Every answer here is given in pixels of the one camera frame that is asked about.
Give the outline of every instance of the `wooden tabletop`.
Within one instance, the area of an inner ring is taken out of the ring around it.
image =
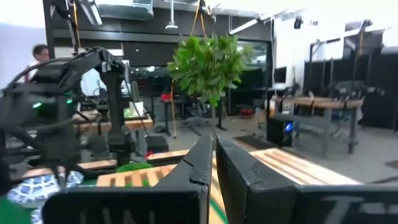
[[[85,115],[88,119],[96,119],[98,116],[98,111],[83,111],[81,112],[83,115]],[[79,116],[78,114],[75,114],[73,116],[73,119],[79,120],[79,121],[84,121],[84,119]],[[125,121],[126,126],[129,129],[138,129],[138,128],[143,128],[144,126],[149,129],[154,126],[153,120],[148,116],[146,119],[140,120],[134,120],[134,121]],[[89,131],[89,132],[97,132],[97,124],[96,123],[91,123],[91,124],[81,124],[80,129],[82,131]],[[109,131],[111,129],[111,123],[101,123],[101,129],[102,131]]]
[[[333,98],[328,97],[314,97],[311,99],[310,97],[276,97],[273,98],[277,102],[289,102],[294,103],[296,105],[302,106],[313,106],[315,108],[333,108],[333,109],[343,109],[344,101],[336,101]],[[362,106],[363,100],[348,100],[346,108],[353,109]]]
[[[152,154],[148,156],[147,160],[148,162],[154,161],[156,159],[165,159],[165,158],[171,158],[171,157],[176,157],[176,156],[184,156],[188,153],[189,150],[180,150],[180,151],[173,151],[173,152],[163,152],[163,153],[157,153],[157,154]],[[116,159],[108,159],[108,160],[103,160],[103,161],[96,161],[96,162],[84,162],[79,164],[84,169],[88,170],[95,170],[95,169],[106,169],[109,167],[115,167],[116,166]],[[23,179],[29,178],[29,177],[37,177],[40,175],[47,175],[51,174],[52,171],[48,168],[40,168],[40,169],[31,169],[28,170],[23,176]]]
[[[255,158],[263,162],[270,168],[276,170],[280,174],[288,177],[298,184],[315,184],[315,185],[337,185],[337,184],[361,184],[353,179],[340,175],[336,172],[318,166],[314,163],[291,155],[280,149],[266,149],[250,152]],[[143,185],[156,185],[160,179],[165,177],[176,165],[155,167],[151,169],[143,169],[131,172],[123,172],[118,174],[102,175],[98,178],[98,187],[125,187],[132,185],[134,187],[142,187]],[[213,169],[211,171],[212,181],[210,189],[210,210],[209,223],[224,224],[225,207],[223,197],[220,191],[218,175],[216,169],[216,159],[213,159]]]

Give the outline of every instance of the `green leafy plant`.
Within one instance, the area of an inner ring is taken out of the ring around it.
[[[215,108],[227,88],[241,83],[242,71],[250,60],[252,49],[238,48],[238,38],[232,35],[217,37],[190,36],[179,44],[173,62],[167,65],[171,76],[188,95],[199,95],[202,102],[209,101],[213,132],[215,133]]]

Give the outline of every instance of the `white wall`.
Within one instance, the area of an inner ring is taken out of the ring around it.
[[[12,0],[0,7],[0,88],[34,62],[34,45],[46,43],[42,0]]]
[[[316,17],[303,15],[304,24],[301,29],[294,29],[295,19],[275,21],[276,34],[276,68],[287,67],[286,86],[291,86],[293,80],[303,87],[304,65],[310,59],[310,44],[317,39],[339,37],[345,31],[345,21],[336,18],[322,19],[317,26],[310,26]],[[343,56],[344,42],[323,44],[313,55],[313,61],[338,59]]]

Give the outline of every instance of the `wooden board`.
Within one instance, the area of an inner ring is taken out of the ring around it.
[[[254,157],[265,163],[272,169],[290,178],[298,184],[360,184],[359,182],[344,177],[336,172],[312,164],[311,162],[300,159],[279,149],[267,149],[251,153]],[[155,167],[137,171],[123,172],[118,174],[108,174],[98,177],[98,187],[142,187],[143,185],[156,185],[160,179],[164,178],[176,165]],[[226,223],[225,207],[223,197],[218,182],[216,159],[213,159],[213,169],[211,171],[210,189],[210,210],[209,223]]]
[[[312,99],[309,97],[286,97],[286,98],[273,98],[274,100],[281,102],[289,102],[294,103],[296,105],[302,106],[313,106],[315,108],[334,108],[334,109],[343,109],[344,108],[344,101],[335,101],[333,98],[327,97],[314,97],[313,102]],[[347,101],[347,108],[358,108],[362,106],[363,100],[348,100]]]
[[[180,150],[180,151],[173,151],[173,152],[163,152],[163,153],[157,153],[150,155],[147,160],[150,162],[151,160],[156,160],[156,159],[165,159],[168,157],[175,157],[175,156],[184,156],[186,153],[188,153],[188,150]],[[109,167],[114,167],[116,166],[116,160],[115,159],[109,159],[109,160],[103,160],[103,161],[96,161],[96,162],[84,162],[79,164],[84,169],[88,170],[95,170],[95,169],[105,169]],[[29,177],[37,177],[39,175],[47,175],[51,174],[51,170],[48,168],[41,168],[41,169],[32,169],[28,170],[23,176],[23,179],[29,178]]]

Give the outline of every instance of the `rope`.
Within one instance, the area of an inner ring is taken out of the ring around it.
[[[192,29],[191,29],[191,34],[190,34],[190,36],[193,35],[193,30],[195,29],[195,24],[197,23],[197,19],[198,19],[198,14],[199,14],[200,6],[201,6],[201,4],[200,4],[200,2],[199,2],[198,6],[197,6],[197,10],[196,10],[196,12],[195,12],[195,18],[193,19],[193,25],[192,25]],[[203,31],[203,35],[205,36],[205,39],[206,39],[205,22],[204,22],[204,20],[203,20],[203,14],[202,14],[202,13],[200,14],[200,20],[201,20],[201,28],[202,28],[202,31]],[[171,99],[171,101],[172,101],[172,117],[173,117],[173,130],[174,130],[174,136],[173,136],[173,138],[176,138],[176,137],[177,137],[177,126],[176,126],[176,124],[175,124],[174,95],[173,95],[173,85],[174,85],[174,82],[175,82],[175,80],[174,80],[174,78],[173,78],[173,80],[172,80],[172,86],[171,86],[171,88],[170,88],[170,94],[171,94],[170,99]]]
[[[81,48],[81,44],[80,44],[80,36],[79,36],[79,23],[78,23],[78,19],[77,19],[77,6],[76,3],[73,2],[73,13],[75,15],[75,23],[76,23],[76,33],[77,33],[77,41],[78,41],[78,46],[79,48]]]
[[[359,55],[362,54],[362,43],[363,43],[363,32],[361,32],[361,37],[359,38]]]

